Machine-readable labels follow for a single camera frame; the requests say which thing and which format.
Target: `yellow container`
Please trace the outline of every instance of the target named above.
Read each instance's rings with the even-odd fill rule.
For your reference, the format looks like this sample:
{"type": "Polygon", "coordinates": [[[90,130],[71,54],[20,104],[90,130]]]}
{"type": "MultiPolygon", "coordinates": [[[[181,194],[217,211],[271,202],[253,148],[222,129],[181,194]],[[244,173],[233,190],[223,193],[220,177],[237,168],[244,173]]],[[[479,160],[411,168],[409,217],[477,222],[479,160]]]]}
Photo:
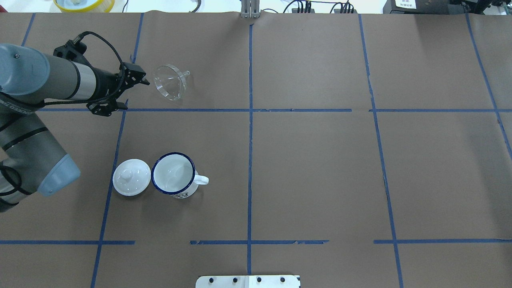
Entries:
{"type": "Polygon", "coordinates": [[[115,0],[81,0],[80,4],[73,4],[71,0],[53,0],[53,3],[62,12],[110,12],[115,0]]]}

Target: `mug handle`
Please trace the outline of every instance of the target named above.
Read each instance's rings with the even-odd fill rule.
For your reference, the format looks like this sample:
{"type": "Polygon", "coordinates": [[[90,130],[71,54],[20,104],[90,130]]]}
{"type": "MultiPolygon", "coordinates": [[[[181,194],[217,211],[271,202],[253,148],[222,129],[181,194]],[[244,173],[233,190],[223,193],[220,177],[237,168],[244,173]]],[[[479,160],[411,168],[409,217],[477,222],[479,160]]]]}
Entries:
{"type": "Polygon", "coordinates": [[[210,180],[208,179],[208,177],[205,177],[205,176],[196,175],[194,177],[194,183],[195,184],[206,185],[206,184],[208,184],[209,181],[210,180]]]}

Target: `white label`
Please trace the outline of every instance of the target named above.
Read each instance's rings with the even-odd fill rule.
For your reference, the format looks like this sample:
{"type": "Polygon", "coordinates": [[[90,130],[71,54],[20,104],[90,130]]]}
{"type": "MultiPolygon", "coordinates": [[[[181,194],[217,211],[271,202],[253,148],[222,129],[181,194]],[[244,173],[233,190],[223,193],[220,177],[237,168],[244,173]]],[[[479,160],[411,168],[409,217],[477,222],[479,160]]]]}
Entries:
{"type": "Polygon", "coordinates": [[[416,9],[416,0],[395,0],[397,7],[416,9]]]}

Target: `brown table surface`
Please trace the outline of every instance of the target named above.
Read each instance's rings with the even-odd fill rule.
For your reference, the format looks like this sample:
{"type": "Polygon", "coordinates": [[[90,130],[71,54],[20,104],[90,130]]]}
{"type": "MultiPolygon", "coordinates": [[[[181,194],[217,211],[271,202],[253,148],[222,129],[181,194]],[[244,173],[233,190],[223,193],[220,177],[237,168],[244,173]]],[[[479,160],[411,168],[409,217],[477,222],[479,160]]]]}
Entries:
{"type": "MultiPolygon", "coordinates": [[[[109,118],[38,112],[82,176],[0,215],[0,287],[247,274],[300,275],[307,288],[511,287],[511,24],[0,13],[0,43],[51,54],[91,30],[150,80],[163,64],[191,72],[180,101],[137,85],[109,118]],[[183,200],[112,188],[121,162],[172,151],[210,183],[183,200]]],[[[107,46],[84,43],[95,67],[117,71],[107,46]]]]}

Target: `white bracket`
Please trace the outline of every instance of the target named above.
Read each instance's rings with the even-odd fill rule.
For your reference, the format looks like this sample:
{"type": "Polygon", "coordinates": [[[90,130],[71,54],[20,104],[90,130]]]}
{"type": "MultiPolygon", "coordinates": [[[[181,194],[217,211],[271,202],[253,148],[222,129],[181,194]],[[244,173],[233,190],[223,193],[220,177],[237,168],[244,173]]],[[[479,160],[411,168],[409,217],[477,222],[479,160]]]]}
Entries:
{"type": "Polygon", "coordinates": [[[242,0],[242,18],[260,18],[260,0],[242,0]]]}
{"type": "Polygon", "coordinates": [[[301,288],[296,275],[201,276],[196,288],[301,288]]]}

